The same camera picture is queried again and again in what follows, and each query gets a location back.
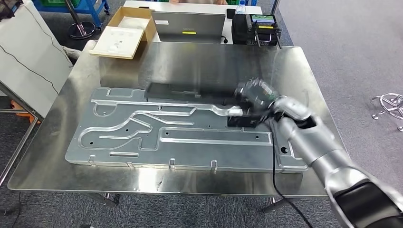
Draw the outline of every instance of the small screen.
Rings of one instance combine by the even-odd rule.
[[[251,15],[252,21],[257,23],[272,23],[274,24],[274,17],[270,15]]]

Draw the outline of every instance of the metal tabletop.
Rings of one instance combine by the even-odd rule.
[[[145,88],[151,80],[233,84],[263,77],[281,94],[307,104],[341,141],[329,109],[300,47],[193,43],[140,46],[134,60],[90,56],[89,41],[47,117],[12,175],[13,190],[120,193],[190,193],[275,196],[271,173],[188,171],[71,164],[67,147],[95,88]],[[325,196],[313,170],[276,174],[290,197]]]

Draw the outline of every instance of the robotic arm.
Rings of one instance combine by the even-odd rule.
[[[343,227],[403,227],[403,196],[352,162],[331,131],[306,106],[279,96],[260,79],[240,85],[235,96],[278,122],[280,133],[322,182]]]

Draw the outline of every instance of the orange object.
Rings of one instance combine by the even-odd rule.
[[[17,109],[17,110],[23,110],[23,108],[17,104],[17,102],[11,100],[11,107],[12,109]],[[25,116],[25,117],[29,117],[29,122],[32,123],[32,121],[34,121],[35,117],[33,115],[31,115],[30,113],[17,113],[18,116]]]

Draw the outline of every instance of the laptop lid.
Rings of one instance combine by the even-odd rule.
[[[161,41],[221,42],[225,15],[178,12],[152,12]]]

